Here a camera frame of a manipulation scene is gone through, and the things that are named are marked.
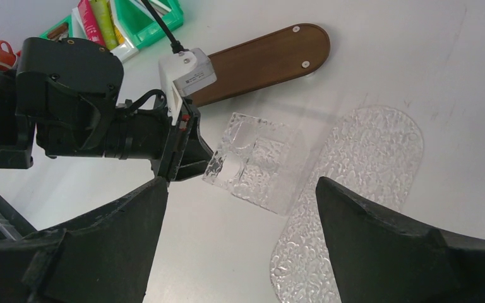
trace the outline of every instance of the table surface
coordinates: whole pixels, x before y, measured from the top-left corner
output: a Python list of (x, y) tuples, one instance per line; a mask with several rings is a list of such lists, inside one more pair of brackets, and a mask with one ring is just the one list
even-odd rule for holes
[[(337, 117), (365, 105), (407, 113), (424, 155), (404, 213), (485, 238), (485, 1), (182, 0), (186, 47), (206, 53), (296, 23), (332, 41), (313, 76), (200, 108), (212, 148), (233, 112), (299, 127), (315, 156)], [(159, 87), (163, 40), (125, 64), (120, 99)], [(0, 170), (0, 193), (37, 229), (112, 201), (150, 180), (142, 160), (58, 158)], [(145, 302), (276, 302), (269, 262), (286, 219), (194, 178), (173, 183)]]

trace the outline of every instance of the red object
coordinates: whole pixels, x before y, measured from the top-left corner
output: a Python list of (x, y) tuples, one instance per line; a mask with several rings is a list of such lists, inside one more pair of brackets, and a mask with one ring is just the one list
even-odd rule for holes
[(77, 8), (79, 9), (79, 15), (81, 16), (81, 21), (83, 22), (83, 25), (85, 27), (87, 38), (90, 41), (94, 41), (99, 45), (105, 46), (105, 40), (103, 40), (103, 36), (101, 36), (101, 31), (99, 30), (99, 26), (97, 25), (97, 20), (93, 15), (93, 10), (90, 5), (90, 1), (81, 0)]
[(11, 69), (16, 63), (16, 55), (12, 51), (12, 47), (7, 41), (0, 40), (0, 71), (7, 71)]

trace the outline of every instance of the orange mug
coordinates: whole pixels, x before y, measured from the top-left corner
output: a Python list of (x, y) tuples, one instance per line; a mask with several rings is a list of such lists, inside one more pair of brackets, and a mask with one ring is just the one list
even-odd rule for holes
[(0, 40), (0, 71), (7, 71), (16, 64), (17, 57), (7, 41)]

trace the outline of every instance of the transparent box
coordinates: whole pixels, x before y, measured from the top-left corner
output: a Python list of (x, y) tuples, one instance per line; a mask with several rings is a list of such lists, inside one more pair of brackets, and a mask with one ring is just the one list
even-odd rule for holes
[(309, 155), (302, 132), (233, 113), (203, 180), (278, 215), (289, 215)]

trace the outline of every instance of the brown leather strap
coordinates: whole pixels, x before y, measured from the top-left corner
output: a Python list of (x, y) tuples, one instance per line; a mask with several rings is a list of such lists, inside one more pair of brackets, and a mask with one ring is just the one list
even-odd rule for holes
[(306, 23), (239, 44), (209, 56), (218, 80), (194, 93), (193, 102), (203, 106), (305, 76), (329, 53), (326, 31)]

